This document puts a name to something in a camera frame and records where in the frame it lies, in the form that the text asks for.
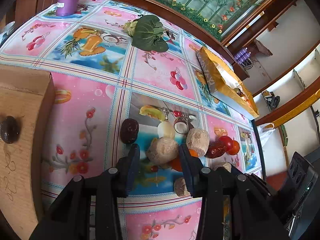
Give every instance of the label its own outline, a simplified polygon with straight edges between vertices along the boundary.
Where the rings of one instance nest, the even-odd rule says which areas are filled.
[[[64,7],[64,2],[58,2],[57,7],[63,8]]]

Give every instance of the white plastic bag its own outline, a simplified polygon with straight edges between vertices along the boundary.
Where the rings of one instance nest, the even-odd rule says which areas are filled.
[[[269,137],[275,130],[275,125],[273,123],[264,123],[262,125],[257,126],[260,141],[261,141],[261,146],[263,147],[266,142],[268,141]]]

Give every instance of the screw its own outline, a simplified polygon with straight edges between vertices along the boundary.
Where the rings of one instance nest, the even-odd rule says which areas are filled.
[[[115,173],[118,172],[118,169],[115,168],[115,167],[113,167],[113,168],[110,168],[110,169],[108,170],[108,172],[109,172],[110,174],[115,174]]]
[[[245,181],[247,179],[246,175],[244,174],[239,174],[237,178],[239,179],[239,181]]]
[[[203,167],[203,168],[201,169],[201,172],[202,172],[202,173],[206,173],[206,174],[210,173],[210,171],[211,171],[211,169],[208,168],[208,167]]]
[[[75,181],[75,182],[81,181],[81,179],[82,179],[81,175],[76,175],[73,177],[73,181]]]

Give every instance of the yellow bag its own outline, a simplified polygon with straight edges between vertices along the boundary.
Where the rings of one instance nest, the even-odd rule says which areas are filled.
[[[250,120],[259,116],[252,94],[222,59],[206,47],[202,47],[197,52],[197,57],[212,96],[226,103]],[[230,85],[234,87],[236,87],[236,85],[237,87],[240,86],[248,101],[244,101]]]

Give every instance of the tablecloth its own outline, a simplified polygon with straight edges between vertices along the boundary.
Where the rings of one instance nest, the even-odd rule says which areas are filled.
[[[129,148],[121,142],[119,132],[122,121],[133,118],[140,124],[136,143],[141,157],[133,191],[128,198],[118,199],[123,238],[195,239],[201,199],[178,197],[173,182],[182,173],[153,165],[146,158],[151,140],[160,136],[160,121],[139,111],[145,105],[179,111],[192,116],[191,125],[207,130],[212,141],[223,134],[235,138],[241,146],[237,155],[203,157],[203,163],[213,167],[228,161],[242,172],[261,177],[251,122],[209,94],[196,51],[206,46],[230,64],[164,19],[160,20],[166,29],[167,52],[132,47],[122,25],[151,13],[131,5],[79,0],[76,14],[68,17],[56,17],[55,9],[52,5],[30,19],[0,48],[1,63],[48,70],[53,76],[56,99],[41,164],[45,209],[75,174],[97,176],[127,154]],[[166,117],[171,123],[177,120],[172,113]],[[178,143],[185,139],[176,133]],[[225,224],[224,238],[229,239],[228,216]],[[94,228],[91,234],[94,239]]]

